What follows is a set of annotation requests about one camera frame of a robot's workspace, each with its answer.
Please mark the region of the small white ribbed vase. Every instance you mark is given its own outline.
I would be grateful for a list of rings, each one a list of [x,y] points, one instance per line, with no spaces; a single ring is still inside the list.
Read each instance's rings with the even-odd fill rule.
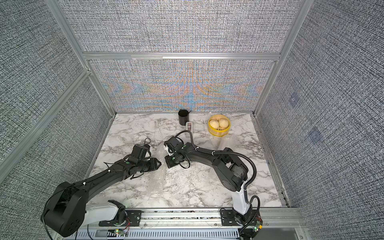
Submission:
[[[145,200],[148,206],[170,208],[173,206],[173,174],[169,175],[169,169],[164,160],[158,170],[145,174],[147,184]]]

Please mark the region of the tall white ribbed vase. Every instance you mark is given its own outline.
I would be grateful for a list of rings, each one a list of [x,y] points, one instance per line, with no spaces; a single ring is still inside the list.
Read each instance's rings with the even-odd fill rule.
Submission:
[[[234,149],[237,145],[237,136],[232,134],[227,134],[223,137],[219,137],[218,145],[216,146],[216,150],[224,150],[225,148]]]

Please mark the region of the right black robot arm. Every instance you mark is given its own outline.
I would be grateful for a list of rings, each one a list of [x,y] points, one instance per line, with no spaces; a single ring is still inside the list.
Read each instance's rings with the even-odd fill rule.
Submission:
[[[167,152],[165,160],[168,168],[181,166],[187,162],[200,163],[213,168],[221,184],[231,192],[233,215],[239,225],[245,225],[252,217],[252,204],[248,200],[247,188],[255,180],[257,168],[247,156],[230,148],[214,151],[183,142],[179,137],[171,137],[164,142]]]

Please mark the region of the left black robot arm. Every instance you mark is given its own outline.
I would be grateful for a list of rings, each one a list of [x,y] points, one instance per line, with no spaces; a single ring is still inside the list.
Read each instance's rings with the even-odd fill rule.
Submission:
[[[61,183],[45,203],[41,215],[45,230],[52,229],[62,237],[69,237],[81,226],[95,222],[108,222],[115,226],[126,224],[128,217],[122,203],[109,200],[99,207],[87,207],[87,203],[110,186],[156,171],[161,165],[151,156],[148,144],[134,145],[131,154],[106,170],[73,184]]]

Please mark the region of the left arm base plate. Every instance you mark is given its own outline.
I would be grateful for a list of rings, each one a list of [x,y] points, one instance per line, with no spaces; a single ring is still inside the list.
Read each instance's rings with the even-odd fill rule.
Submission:
[[[138,227],[140,225],[142,211],[125,210],[125,213],[117,213],[117,216],[110,221],[99,222],[99,227]]]

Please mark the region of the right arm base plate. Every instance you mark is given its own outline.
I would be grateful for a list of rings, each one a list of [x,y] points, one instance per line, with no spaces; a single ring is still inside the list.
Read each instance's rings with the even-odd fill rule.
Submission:
[[[263,220],[259,213],[256,214],[255,209],[249,209],[245,215],[241,215],[234,209],[219,210],[222,226],[245,226],[250,223],[250,226],[263,224]]]

